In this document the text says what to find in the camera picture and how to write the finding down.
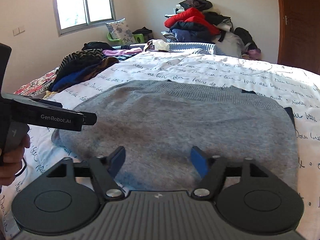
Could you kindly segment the person's left hand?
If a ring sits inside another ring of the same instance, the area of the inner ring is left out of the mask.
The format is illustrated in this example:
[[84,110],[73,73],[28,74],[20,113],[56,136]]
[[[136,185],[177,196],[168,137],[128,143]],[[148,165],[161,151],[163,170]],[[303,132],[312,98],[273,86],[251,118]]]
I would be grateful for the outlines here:
[[24,136],[19,146],[4,154],[1,166],[1,186],[9,186],[16,178],[16,173],[22,169],[22,159],[26,148],[30,147],[30,137]]

